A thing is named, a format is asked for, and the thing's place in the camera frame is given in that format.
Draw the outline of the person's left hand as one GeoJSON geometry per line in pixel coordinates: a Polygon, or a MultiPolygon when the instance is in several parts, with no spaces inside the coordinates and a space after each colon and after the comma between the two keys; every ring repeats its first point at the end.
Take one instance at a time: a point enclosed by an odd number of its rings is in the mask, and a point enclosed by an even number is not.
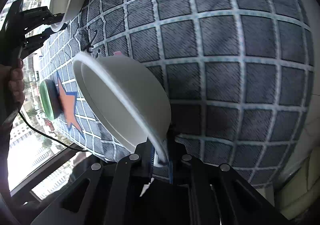
{"type": "Polygon", "coordinates": [[[22,68],[21,59],[14,67],[1,65],[1,127],[13,122],[25,100],[22,68]]]}

